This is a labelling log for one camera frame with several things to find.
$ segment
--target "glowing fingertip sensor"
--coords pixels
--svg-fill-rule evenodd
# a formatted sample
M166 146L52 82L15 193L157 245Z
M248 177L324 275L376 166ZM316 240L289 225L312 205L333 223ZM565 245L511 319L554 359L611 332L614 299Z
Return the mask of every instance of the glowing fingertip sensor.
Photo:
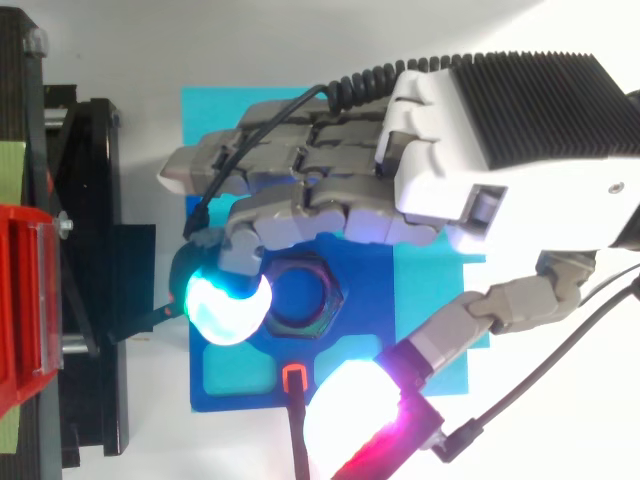
M233 298L198 270L187 283L185 298L189 320L207 341L235 345L258 330L271 307L272 293L263 275L253 295Z
M348 360L318 387L304 422L309 458L332 476L398 416L400 388L377 363Z

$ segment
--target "white background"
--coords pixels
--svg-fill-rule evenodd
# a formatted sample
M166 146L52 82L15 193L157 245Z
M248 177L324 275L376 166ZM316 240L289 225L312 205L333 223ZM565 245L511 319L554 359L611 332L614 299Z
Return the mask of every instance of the white background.
M157 224L157 305L166 302L169 264L184 221L183 200L155 180L181 144L182 86L300 86L397 58L527 49L592 52L623 90L640 88L640 6L631 0L9 3L49 33L48 83L77 83L81 99L108 97L122 111L123 216ZM596 282L639 261L626 252L600 257ZM513 259L493 259L465 275L468 288L482 288L518 273ZM454 464L441 465L422 452L394 478L639 478L635 303L625 302L596 327ZM491 349L472 351L471 394L434 400L447 428L481 413L578 320L494 338ZM82 466L65 471L65 480L294 478L285 410L190 412L184 320L127 347L131 443L119 458L83 449Z

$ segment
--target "black wire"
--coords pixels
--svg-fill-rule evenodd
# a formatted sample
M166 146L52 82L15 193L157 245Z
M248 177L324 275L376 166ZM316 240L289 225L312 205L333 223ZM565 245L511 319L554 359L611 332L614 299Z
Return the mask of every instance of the black wire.
M612 275L611 277L607 278L606 280L603 280L597 287L595 287L593 290L591 290L587 294L586 297L584 297L582 299L582 301L580 302L579 307L582 307L585 303L587 303L589 300L591 300L593 297L595 297L598 293L600 293L602 290L607 288L609 285L611 285L617 279L619 279L620 277L626 275L629 272L632 272L633 270L635 270L637 268L640 268L640 263L638 263L637 265L634 265L632 267L629 267L626 270L618 272L615 275Z
M522 396L527 390L536 384L540 378L544 376L551 368L558 363L558 361L564 357L569 350L571 350L578 341L584 337L584 335L591 330L591 328L598 323L607 313L609 313L616 305L622 300L633 293L632 287L626 287L616 293L613 297L607 300L600 308L598 308L589 318L587 318L562 345L560 345L547 359L542 362L538 368L536 368L527 378L520 382L513 390L505 395L500 401L498 401L493 407L483 413L475 421L478 428L486 426L491 420L496 418L513 402Z
M209 223L209 202L218 193L220 187L224 184L225 180L229 177L234 168L238 166L240 160L251 150L258 145L260 140L266 137L275 127L277 127L285 118L291 115L294 111L307 103L320 93L328 93L326 85L316 85L310 88L299 97L292 100L285 108L278 112L271 120L262 125L246 142L244 142L238 150L222 165L222 168L218 174L214 177L213 181L204 193L202 200L187 219L187 223L184 228L183 235L186 240L189 239L191 234L208 225Z

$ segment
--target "black cable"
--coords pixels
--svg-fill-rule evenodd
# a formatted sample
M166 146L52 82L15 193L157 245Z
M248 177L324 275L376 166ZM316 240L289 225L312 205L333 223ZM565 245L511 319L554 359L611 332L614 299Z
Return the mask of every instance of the black cable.
M580 324L576 330L569 335L569 337L562 342L562 344L556 348L551 355L549 355L544 362L542 362L538 368L531 372L522 382L520 382L513 390L500 399L493 407L483 413L476 420L479 427L485 427L491 420L496 418L499 414L504 412L510 407L513 402L522 396L527 390L537 383L551 368L558 363L558 361L564 357L569 350L571 350L578 341L585 334L591 330L591 328L598 323L607 313L609 313L616 305L622 300L627 298L633 293L632 287L626 287L616 293L609 300L604 302L600 308L593 312L589 318Z
M593 290L591 290L587 296L585 296L582 301L580 302L579 307L582 307L585 303L587 303L589 300L591 300L593 297L595 297L598 293L600 293L602 290L604 290L605 288L607 288L609 285L611 285L613 282L615 282L617 279L619 279L620 277L623 277L624 275L626 275L629 272L632 272L633 270L640 268L640 263L638 263L637 265L634 265L632 267L629 267L621 272L616 273L615 275L612 275L611 277L607 278L606 280L603 280L597 287L595 287Z
M533 387L551 368L564 357L575 345L580 341L591 328L598 323L607 313L609 313L616 305L629 295L640 296L640 278L634 280L631 286L628 286L613 297L607 300L589 318L587 318L569 337L549 355L533 372L531 372L522 382L520 382L513 390L501 398L489 410L483 413L477 419L472 418L460 428L451 433L442 445L433 447L433 451L438 457L446 463L454 460L462 453L473 441L484 432L484 427L495 419L498 415L509 408L518 400L525 392Z

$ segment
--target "hexagonal hole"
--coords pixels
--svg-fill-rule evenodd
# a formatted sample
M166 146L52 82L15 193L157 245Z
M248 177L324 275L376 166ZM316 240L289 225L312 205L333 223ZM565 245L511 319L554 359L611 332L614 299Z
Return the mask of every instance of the hexagonal hole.
M306 321L321 309L324 303L322 280L306 268L294 268L284 272L271 288L272 311L292 325Z

